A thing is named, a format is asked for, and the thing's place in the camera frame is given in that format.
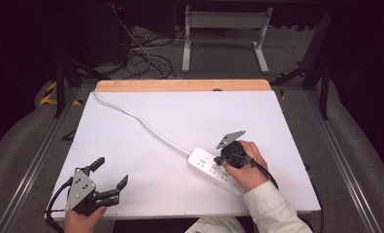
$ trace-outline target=white power strip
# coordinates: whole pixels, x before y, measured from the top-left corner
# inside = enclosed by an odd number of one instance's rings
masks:
[[[242,196],[245,190],[240,187],[237,181],[222,166],[218,166],[213,161],[213,158],[215,158],[215,155],[206,150],[196,148],[188,158],[188,166],[226,190],[237,196]]]

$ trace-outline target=white tabletop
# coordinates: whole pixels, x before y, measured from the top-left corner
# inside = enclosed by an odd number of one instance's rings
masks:
[[[304,164],[273,91],[98,92],[142,118],[183,150],[215,147],[224,134],[245,130],[268,161],[280,192],[299,212],[320,210]],[[90,94],[55,189],[75,168],[99,157],[105,164],[89,178],[97,191],[114,189],[125,175],[120,203],[105,218],[247,216],[242,199],[188,168],[187,155],[153,135],[137,119]],[[64,209],[67,191],[53,209]],[[63,219],[64,213],[53,213]]]

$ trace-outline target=power cord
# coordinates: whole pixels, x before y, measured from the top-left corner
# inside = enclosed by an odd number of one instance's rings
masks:
[[[183,153],[185,153],[185,154],[187,154],[187,155],[190,154],[190,152],[188,152],[188,151],[186,151],[186,150],[183,150],[183,149],[177,147],[176,145],[174,145],[173,143],[171,143],[170,141],[166,140],[164,137],[162,137],[160,134],[158,134],[155,130],[153,130],[149,125],[147,125],[146,122],[144,122],[144,120],[141,119],[140,117],[135,116],[135,115],[129,113],[128,111],[124,110],[124,109],[121,108],[120,106],[118,106],[118,105],[116,105],[116,104],[114,104],[114,103],[112,103],[112,102],[110,102],[110,101],[108,101],[108,100],[105,100],[105,99],[101,98],[101,97],[99,96],[99,94],[98,94],[96,91],[93,91],[93,93],[94,93],[94,95],[95,95],[100,101],[102,101],[103,103],[105,103],[105,104],[107,104],[107,105],[110,105],[110,106],[112,106],[112,107],[114,107],[114,108],[120,110],[120,111],[123,112],[124,114],[126,114],[126,115],[128,115],[128,116],[130,116],[130,117],[133,117],[133,118],[137,119],[137,120],[138,120],[140,123],[142,123],[142,124],[143,124],[143,125],[150,131],[150,132],[152,132],[153,134],[155,134],[156,136],[158,136],[158,138],[160,138],[161,140],[163,140],[165,143],[169,144],[170,146],[174,147],[174,148],[177,149],[177,150],[182,151]]]
[[[45,215],[46,215],[46,222],[47,222],[47,225],[50,226],[52,229],[54,229],[56,232],[58,233],[63,233],[64,230],[62,229],[62,227],[60,227],[56,221],[53,220],[52,218],[52,213],[53,212],[61,212],[61,211],[64,211],[64,210],[57,210],[57,211],[54,211],[52,209],[53,207],[53,203],[55,203],[55,200],[58,198],[59,194],[61,194],[61,192],[67,188],[68,186],[71,186],[72,185],[72,181],[74,180],[74,178],[70,178],[67,182],[65,182],[64,184],[61,185],[61,187],[59,187],[59,189],[56,191],[56,193],[53,195],[52,199],[50,199],[50,202],[49,202],[49,205],[48,205],[48,208],[47,210],[45,211]]]
[[[253,158],[250,160],[250,164],[252,164],[252,166],[255,165],[259,170],[261,170],[261,172],[263,174],[265,174],[265,176],[267,176],[268,179],[273,183],[273,185],[276,187],[276,189],[279,189],[279,186],[277,185],[276,180],[274,179],[274,177],[271,175],[271,173],[266,168],[264,168],[261,164],[256,162],[255,159],[253,159]]]

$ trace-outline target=human hand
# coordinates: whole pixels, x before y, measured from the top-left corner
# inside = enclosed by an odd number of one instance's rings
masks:
[[[65,233],[92,233],[106,210],[107,208],[102,206],[90,216],[70,211],[65,217]]]
[[[240,141],[240,144],[243,147],[243,150],[247,153],[248,156],[255,159],[256,162],[261,164],[265,169],[268,170],[268,163],[262,157],[256,145],[252,142]],[[234,168],[228,163],[224,162],[222,166],[225,168],[225,171],[231,175],[235,181],[237,181],[241,187],[245,190],[250,191],[253,188],[261,185],[262,183],[267,182],[269,179],[261,172],[257,167],[252,167],[251,164],[245,164],[240,169]]]

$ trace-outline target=white cable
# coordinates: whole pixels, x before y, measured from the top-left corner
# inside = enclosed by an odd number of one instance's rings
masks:
[[[176,145],[174,145],[173,143],[171,143],[170,141],[166,140],[164,137],[162,137],[161,135],[159,135],[155,130],[153,130],[149,125],[147,125],[147,124],[144,122],[144,120],[141,119],[140,117],[135,116],[135,115],[129,113],[128,111],[124,110],[124,109],[121,108],[120,106],[118,106],[118,105],[116,105],[116,104],[114,104],[114,103],[111,103],[111,102],[108,101],[108,100],[105,100],[105,99],[101,98],[101,97],[98,95],[98,93],[96,93],[96,91],[93,91],[93,93],[95,94],[96,98],[98,98],[98,99],[99,99],[100,101],[102,101],[103,103],[105,103],[105,104],[107,104],[107,105],[110,105],[110,106],[113,106],[113,107],[119,109],[120,111],[122,111],[124,114],[126,114],[126,115],[128,115],[128,116],[130,116],[130,117],[133,117],[133,118],[137,119],[138,121],[140,121],[140,122],[141,122],[141,123],[148,129],[148,130],[150,130],[150,132],[154,133],[156,136],[158,136],[160,139],[162,139],[164,142],[166,142],[166,143],[169,144],[170,146],[172,146],[172,147],[174,147],[174,148],[176,148],[176,149],[178,149],[178,150],[180,150],[180,151],[182,151],[182,152],[184,152],[184,153],[186,153],[186,154],[188,154],[188,155],[190,154],[190,152],[188,152],[188,151],[186,151],[186,150],[183,150],[183,149],[177,147]]]

